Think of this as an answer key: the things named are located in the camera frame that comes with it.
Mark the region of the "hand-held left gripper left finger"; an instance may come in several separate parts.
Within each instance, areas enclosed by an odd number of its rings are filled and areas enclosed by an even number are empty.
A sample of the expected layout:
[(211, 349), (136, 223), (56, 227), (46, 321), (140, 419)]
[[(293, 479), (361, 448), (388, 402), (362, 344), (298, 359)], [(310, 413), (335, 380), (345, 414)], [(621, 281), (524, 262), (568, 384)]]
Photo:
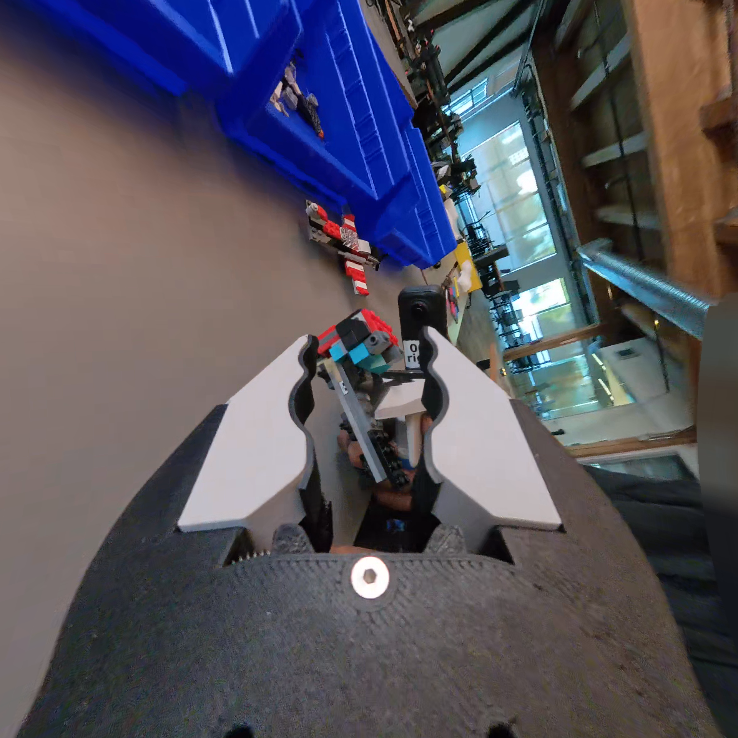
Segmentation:
[(300, 336), (226, 403), (180, 531), (273, 534), (319, 515), (315, 447), (305, 428), (316, 355), (316, 338)]

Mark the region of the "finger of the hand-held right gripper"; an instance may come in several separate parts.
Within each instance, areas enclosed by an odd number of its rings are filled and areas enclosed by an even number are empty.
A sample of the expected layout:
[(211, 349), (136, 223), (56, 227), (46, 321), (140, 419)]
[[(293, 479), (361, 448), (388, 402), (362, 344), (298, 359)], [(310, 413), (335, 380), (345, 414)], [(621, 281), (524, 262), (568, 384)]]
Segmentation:
[(418, 463), (423, 440), (423, 385), (387, 386), (374, 409), (374, 419), (390, 424), (397, 454), (403, 463)]

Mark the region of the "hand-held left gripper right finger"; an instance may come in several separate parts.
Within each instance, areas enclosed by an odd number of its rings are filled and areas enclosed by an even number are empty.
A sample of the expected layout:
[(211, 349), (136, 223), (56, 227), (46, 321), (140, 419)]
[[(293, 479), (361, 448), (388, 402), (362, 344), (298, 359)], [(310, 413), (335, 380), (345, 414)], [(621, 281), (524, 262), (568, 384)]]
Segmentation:
[(434, 327), (421, 330), (421, 512), (485, 534), (494, 525), (559, 530), (562, 519), (512, 400)]

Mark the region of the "toy brick model with stick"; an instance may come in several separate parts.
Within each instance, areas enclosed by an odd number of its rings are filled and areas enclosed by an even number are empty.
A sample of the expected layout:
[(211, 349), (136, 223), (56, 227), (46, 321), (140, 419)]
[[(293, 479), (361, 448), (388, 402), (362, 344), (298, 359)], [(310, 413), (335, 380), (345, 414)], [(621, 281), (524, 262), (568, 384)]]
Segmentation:
[(376, 413), (391, 391), (420, 380), (419, 371), (393, 370), (399, 341), (384, 320), (360, 309), (318, 337), (317, 372), (336, 392), (342, 408), (339, 439), (357, 452), (359, 469), (377, 484), (399, 491), (410, 483), (409, 461), (402, 458), (390, 426), (404, 415), (391, 404)]

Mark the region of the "person's right hand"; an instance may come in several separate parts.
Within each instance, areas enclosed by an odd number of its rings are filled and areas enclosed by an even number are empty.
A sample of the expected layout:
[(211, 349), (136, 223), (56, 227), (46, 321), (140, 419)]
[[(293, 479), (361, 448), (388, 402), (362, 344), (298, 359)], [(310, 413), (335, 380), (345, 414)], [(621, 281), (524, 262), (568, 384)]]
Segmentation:
[(364, 474), (364, 453), (360, 443), (353, 440), (351, 434), (346, 429), (340, 429), (337, 435), (337, 443), (339, 448), (346, 454), (351, 466), (359, 470), (364, 475), (370, 485), (374, 499), (383, 507), (397, 512), (410, 512), (412, 510), (412, 482), (416, 475), (415, 469), (405, 469), (404, 475), (407, 483), (403, 487), (393, 485), (390, 480), (383, 480), (379, 483), (374, 481), (371, 474)]

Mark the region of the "yellow box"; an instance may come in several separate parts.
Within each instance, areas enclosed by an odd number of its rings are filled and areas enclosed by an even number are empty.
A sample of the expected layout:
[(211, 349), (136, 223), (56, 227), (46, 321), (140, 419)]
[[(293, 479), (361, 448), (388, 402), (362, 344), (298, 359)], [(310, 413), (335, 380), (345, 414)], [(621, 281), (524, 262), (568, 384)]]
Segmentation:
[(452, 254), (454, 265), (442, 282), (445, 291), (449, 321), (458, 324), (463, 317), (471, 294), (482, 289), (475, 262), (466, 241), (460, 241)]

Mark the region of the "blue plastic bin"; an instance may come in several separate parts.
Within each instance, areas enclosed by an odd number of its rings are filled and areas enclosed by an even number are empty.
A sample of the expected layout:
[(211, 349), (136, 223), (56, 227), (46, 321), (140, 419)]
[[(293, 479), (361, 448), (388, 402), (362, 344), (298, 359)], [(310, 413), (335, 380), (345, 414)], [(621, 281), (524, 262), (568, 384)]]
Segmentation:
[[(298, 187), (332, 201), (415, 198), (412, 166), (392, 109), (387, 64), (359, 2), (253, 2), (276, 11), (252, 58), (216, 104), (226, 136)], [(289, 62), (317, 98), (323, 138), (270, 97)]]
[(216, 99), (276, 81), (303, 24), (295, 2), (22, 2), (172, 94)]
[(391, 203), (388, 224), (371, 243), (403, 266), (426, 269), (441, 262), (457, 244), (422, 135), (411, 122), (401, 128), (411, 179)]

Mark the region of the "red white toy brick model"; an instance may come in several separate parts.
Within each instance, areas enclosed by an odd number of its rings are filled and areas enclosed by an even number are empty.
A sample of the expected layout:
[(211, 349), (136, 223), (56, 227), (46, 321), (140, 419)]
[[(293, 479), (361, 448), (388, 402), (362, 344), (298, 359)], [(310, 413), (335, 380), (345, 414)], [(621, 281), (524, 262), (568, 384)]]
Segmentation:
[(309, 241), (332, 248), (355, 295), (367, 297), (370, 290), (366, 272), (379, 270), (382, 254), (369, 241), (359, 237), (352, 214), (344, 214), (340, 222), (333, 221), (321, 205), (311, 200), (306, 200), (305, 212)]

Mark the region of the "large glass window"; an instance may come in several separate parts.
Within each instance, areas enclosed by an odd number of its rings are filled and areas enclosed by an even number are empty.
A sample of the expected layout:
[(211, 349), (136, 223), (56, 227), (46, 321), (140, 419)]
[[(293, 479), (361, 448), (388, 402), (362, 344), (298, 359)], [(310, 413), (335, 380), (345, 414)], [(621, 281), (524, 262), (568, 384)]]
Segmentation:
[[(464, 223), (481, 227), (488, 251), (506, 252), (478, 266), (480, 298), (494, 348), (525, 347), (594, 324), (590, 290), (573, 265), (570, 218), (547, 125), (511, 92), (485, 101), (466, 118), (460, 152), (476, 167), (479, 188), (460, 206)], [(544, 421), (604, 410), (602, 370), (590, 355), (596, 337), (501, 361), (503, 384)]]

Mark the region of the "pile of loose toy bricks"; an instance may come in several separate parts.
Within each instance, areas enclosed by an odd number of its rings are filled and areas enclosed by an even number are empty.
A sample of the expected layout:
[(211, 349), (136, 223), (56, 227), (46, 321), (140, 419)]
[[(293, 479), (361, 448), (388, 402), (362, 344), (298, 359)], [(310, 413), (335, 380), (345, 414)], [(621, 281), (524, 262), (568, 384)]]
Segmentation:
[(311, 127), (320, 140), (325, 133), (318, 115), (319, 103), (314, 94), (305, 94), (297, 80), (297, 67), (293, 60), (285, 67), (283, 76), (270, 97), (272, 106), (284, 116), (296, 114)]

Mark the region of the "spiral metal duct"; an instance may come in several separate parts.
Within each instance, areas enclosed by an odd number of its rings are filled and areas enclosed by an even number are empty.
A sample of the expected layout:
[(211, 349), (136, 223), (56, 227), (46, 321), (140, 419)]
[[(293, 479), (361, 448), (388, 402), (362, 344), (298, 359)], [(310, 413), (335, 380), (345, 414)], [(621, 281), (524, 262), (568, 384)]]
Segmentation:
[(612, 241), (599, 238), (577, 248), (583, 265), (696, 340), (703, 340), (708, 310), (715, 301), (649, 266), (613, 252)]

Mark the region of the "grey post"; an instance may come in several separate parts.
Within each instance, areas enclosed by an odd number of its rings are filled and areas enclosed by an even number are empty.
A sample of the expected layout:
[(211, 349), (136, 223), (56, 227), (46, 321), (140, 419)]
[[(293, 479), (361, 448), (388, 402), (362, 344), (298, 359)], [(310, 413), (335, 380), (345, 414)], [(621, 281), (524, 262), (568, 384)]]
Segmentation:
[(697, 397), (698, 466), (708, 539), (720, 580), (736, 586), (737, 295), (708, 309)]

